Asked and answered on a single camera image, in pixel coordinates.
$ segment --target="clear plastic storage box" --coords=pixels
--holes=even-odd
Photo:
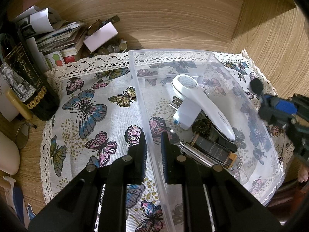
[[[262,201],[281,179],[279,161],[274,145],[263,122],[237,81],[212,52],[178,49],[149,49],[129,51],[132,85],[135,87],[143,122],[152,170],[168,231],[182,231],[179,219],[174,219],[175,207],[182,204],[180,185],[164,182],[160,135],[168,132],[171,143],[190,141],[193,133],[174,124],[175,110],[169,106],[174,95],[172,79],[178,74],[187,74],[197,80],[208,97],[223,112],[233,127],[238,146],[237,155],[243,164],[236,175],[245,184],[255,170],[265,170],[254,156],[265,153],[267,176],[271,179],[269,191],[257,195]]]

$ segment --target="metal cylinder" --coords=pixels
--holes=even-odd
[[[196,161],[207,167],[212,167],[213,165],[219,164],[218,162],[215,162],[211,158],[205,156],[205,154],[203,154],[184,140],[181,140],[178,146],[181,152],[185,153],[192,159],[195,159]]]

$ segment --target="white handheld device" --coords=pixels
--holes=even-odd
[[[173,81],[172,86],[177,97],[188,98],[198,104],[216,128],[230,141],[235,140],[233,129],[220,109],[207,97],[199,84],[192,77],[180,74]]]

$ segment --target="metal screw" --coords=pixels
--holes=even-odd
[[[87,170],[88,172],[92,172],[95,168],[96,168],[95,165],[90,164],[90,165],[88,165],[88,166],[86,167],[86,170]]]
[[[223,167],[220,166],[220,165],[214,165],[213,166],[213,169],[216,171],[216,172],[221,172],[223,170]]]
[[[183,155],[178,155],[176,157],[176,160],[179,161],[179,162],[184,162],[184,161],[186,161],[186,159],[187,158],[185,156],[183,156]]]
[[[128,162],[131,159],[132,159],[132,156],[130,156],[130,155],[125,155],[125,156],[122,157],[122,160],[125,161],[125,162]]]

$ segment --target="black foam microphone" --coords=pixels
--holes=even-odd
[[[262,95],[262,91],[263,91],[264,88],[263,88],[262,81],[260,81],[260,79],[255,78],[255,79],[251,80],[250,87],[251,87],[251,90],[253,91],[253,93],[257,94],[258,96]]]

